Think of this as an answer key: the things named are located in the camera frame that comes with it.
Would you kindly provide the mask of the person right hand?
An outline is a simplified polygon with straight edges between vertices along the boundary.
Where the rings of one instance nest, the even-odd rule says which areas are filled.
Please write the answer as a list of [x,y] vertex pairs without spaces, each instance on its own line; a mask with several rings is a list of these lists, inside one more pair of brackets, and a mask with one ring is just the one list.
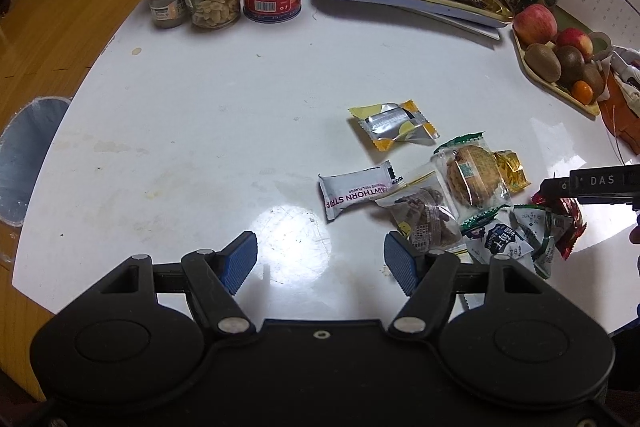
[[629,234],[629,240],[631,244],[640,244],[640,215],[637,216],[637,224]]

